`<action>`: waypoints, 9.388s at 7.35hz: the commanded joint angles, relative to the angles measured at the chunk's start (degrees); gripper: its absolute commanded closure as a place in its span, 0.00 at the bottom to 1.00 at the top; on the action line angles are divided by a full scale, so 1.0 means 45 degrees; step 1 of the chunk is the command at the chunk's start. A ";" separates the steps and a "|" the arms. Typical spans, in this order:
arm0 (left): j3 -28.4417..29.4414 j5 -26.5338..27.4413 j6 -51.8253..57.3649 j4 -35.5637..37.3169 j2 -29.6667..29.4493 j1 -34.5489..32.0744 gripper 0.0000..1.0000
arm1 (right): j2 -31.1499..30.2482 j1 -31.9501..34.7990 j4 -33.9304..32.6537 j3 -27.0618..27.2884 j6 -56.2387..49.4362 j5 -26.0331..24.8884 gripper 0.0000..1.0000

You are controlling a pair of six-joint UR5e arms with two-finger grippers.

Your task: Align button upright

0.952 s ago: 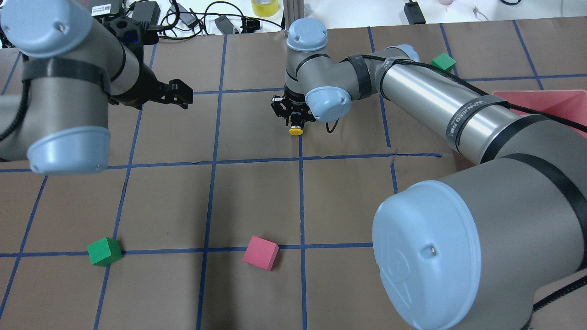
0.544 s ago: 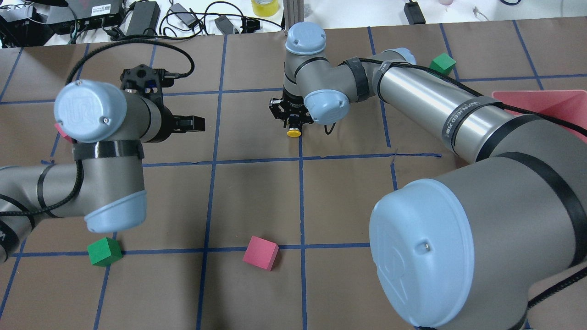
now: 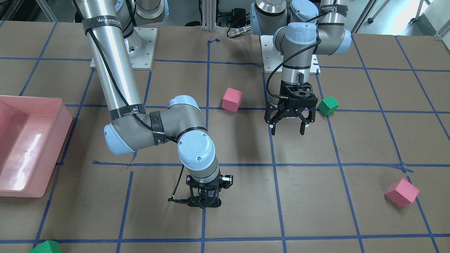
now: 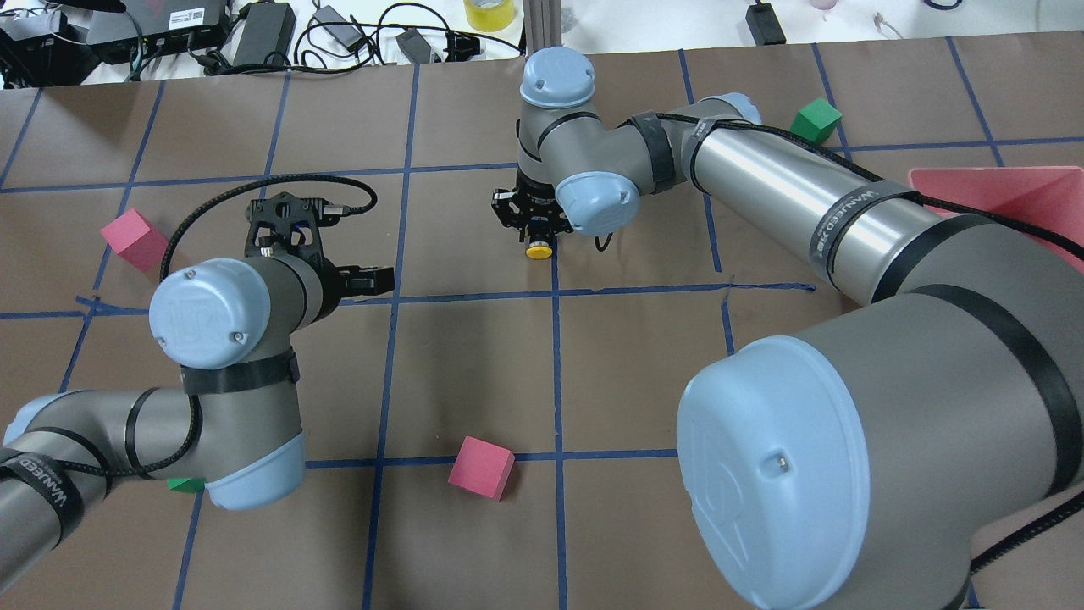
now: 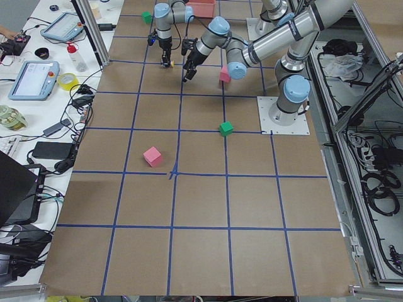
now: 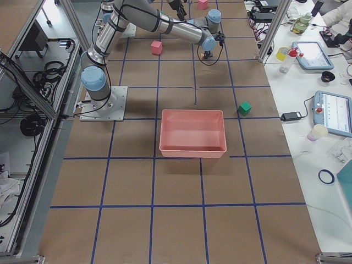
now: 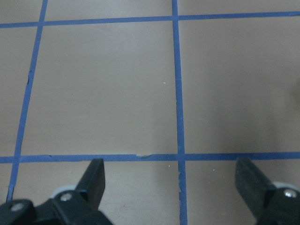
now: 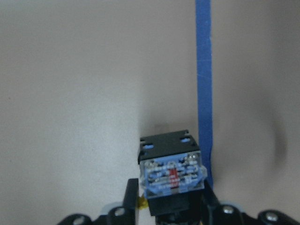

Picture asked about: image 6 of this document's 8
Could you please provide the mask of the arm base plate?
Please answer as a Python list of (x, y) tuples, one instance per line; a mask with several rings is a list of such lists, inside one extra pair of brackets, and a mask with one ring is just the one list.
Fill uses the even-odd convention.
[(110, 98), (106, 100), (94, 101), (86, 92), (85, 100), (90, 101), (82, 105), (83, 114), (79, 119), (82, 122), (122, 122), (125, 115), (125, 107), (127, 102), (128, 87), (112, 86)]

